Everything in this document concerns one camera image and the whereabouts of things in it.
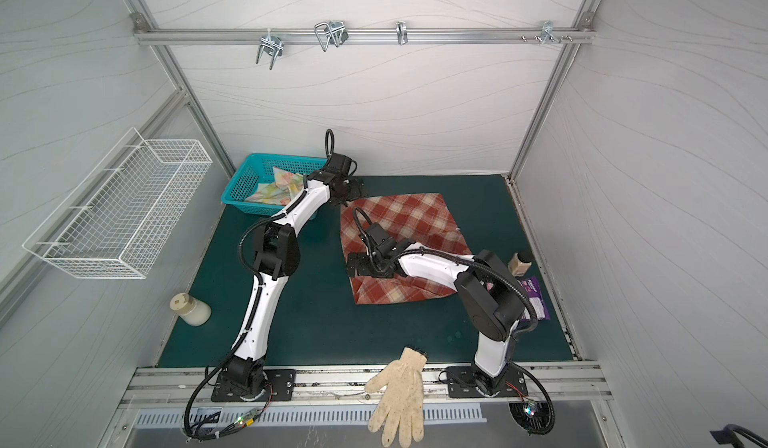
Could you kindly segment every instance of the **dark green mat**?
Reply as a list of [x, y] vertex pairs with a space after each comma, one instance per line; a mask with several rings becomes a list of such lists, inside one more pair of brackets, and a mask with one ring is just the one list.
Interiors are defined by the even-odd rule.
[[[494, 251], [505, 263], [528, 247], [504, 180], [489, 176], [365, 177], [370, 196], [442, 193], [469, 248]], [[341, 251], [339, 207], [321, 207], [299, 235], [301, 264], [283, 289], [270, 330], [268, 365], [385, 364], [414, 344], [430, 362], [469, 362], [478, 334], [458, 296], [390, 305], [355, 305]], [[176, 323], [158, 366], [216, 365], [234, 342], [252, 277], [236, 260], [243, 231], [258, 219], [227, 206], [190, 294], [213, 314], [193, 328]], [[542, 280], [537, 267], [530, 274]], [[552, 320], [524, 335], [514, 358], [571, 360], [552, 302]]]

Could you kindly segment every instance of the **teal plastic basket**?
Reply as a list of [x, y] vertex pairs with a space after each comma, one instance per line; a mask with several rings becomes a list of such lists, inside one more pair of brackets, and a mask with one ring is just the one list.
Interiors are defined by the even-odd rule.
[[308, 156], [270, 155], [254, 153], [245, 158], [243, 165], [237, 170], [221, 195], [221, 202], [232, 204], [243, 213], [274, 214], [283, 209], [278, 204], [248, 203], [248, 198], [256, 192], [259, 183], [272, 183], [275, 177], [272, 167], [292, 173], [310, 174], [326, 164], [325, 158], [310, 158]]

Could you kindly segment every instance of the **plaid cloth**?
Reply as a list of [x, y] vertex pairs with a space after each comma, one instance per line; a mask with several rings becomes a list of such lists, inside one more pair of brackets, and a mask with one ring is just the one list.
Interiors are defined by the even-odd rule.
[[[410, 238], [435, 250], [455, 254], [471, 254], [458, 230], [445, 200], [439, 193], [398, 194], [363, 198], [350, 203], [341, 210], [341, 246], [344, 259], [350, 253], [365, 253], [366, 247], [360, 240], [357, 226], [352, 219], [352, 208], [359, 206], [374, 223], [394, 237], [395, 240]], [[365, 227], [365, 220], [360, 217]], [[352, 296], [356, 304], [391, 304], [406, 301], [442, 298], [456, 291], [424, 278], [354, 277]]]

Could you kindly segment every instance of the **white wire basket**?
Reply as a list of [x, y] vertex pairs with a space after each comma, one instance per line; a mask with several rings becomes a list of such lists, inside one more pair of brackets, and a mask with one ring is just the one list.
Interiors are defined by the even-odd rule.
[[75, 278], [146, 278], [210, 165], [197, 140], [132, 128], [23, 247]]

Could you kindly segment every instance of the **perforated white strip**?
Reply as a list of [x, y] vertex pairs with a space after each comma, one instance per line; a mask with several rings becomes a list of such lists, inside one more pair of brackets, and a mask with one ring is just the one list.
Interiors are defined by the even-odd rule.
[[[218, 424], [204, 427], [226, 426], [251, 406], [232, 406], [221, 409]], [[321, 406], [270, 406], [253, 426], [321, 426], [367, 425], [376, 405], [321, 405]], [[202, 420], [215, 414], [219, 408], [197, 408], [192, 421]], [[184, 411], [176, 408], [142, 408], [134, 428], [178, 428]], [[485, 423], [479, 403], [440, 403], [424, 405], [424, 424]]]

